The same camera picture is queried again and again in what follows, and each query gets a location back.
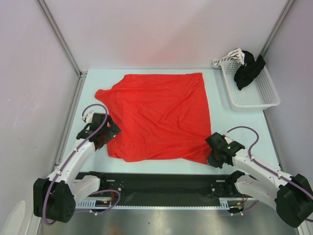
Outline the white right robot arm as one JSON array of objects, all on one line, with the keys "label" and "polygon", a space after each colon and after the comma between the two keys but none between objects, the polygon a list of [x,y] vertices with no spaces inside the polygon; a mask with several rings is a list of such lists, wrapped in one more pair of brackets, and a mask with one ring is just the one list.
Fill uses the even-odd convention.
[{"label": "white right robot arm", "polygon": [[254,156],[249,148],[217,132],[206,140],[211,148],[207,163],[215,168],[237,168],[225,184],[230,196],[246,194],[273,208],[289,226],[299,227],[313,212],[313,189],[301,174],[276,170]]}]

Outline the red tank top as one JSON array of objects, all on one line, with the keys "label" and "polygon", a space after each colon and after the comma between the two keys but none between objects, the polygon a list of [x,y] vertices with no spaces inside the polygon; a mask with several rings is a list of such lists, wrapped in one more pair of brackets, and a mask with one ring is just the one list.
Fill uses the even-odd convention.
[{"label": "red tank top", "polygon": [[95,98],[121,129],[107,145],[110,157],[206,163],[211,121],[202,73],[127,74]]}]

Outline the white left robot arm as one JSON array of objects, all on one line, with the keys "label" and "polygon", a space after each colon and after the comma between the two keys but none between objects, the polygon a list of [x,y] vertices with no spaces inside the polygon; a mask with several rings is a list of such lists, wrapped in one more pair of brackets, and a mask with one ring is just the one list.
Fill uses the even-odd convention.
[{"label": "white left robot arm", "polygon": [[46,178],[38,178],[33,185],[33,213],[48,224],[69,222],[77,205],[89,196],[113,197],[118,194],[108,187],[103,173],[90,171],[82,179],[76,178],[94,152],[121,132],[108,114],[91,111],[83,120],[86,125],[77,134],[67,158]]}]

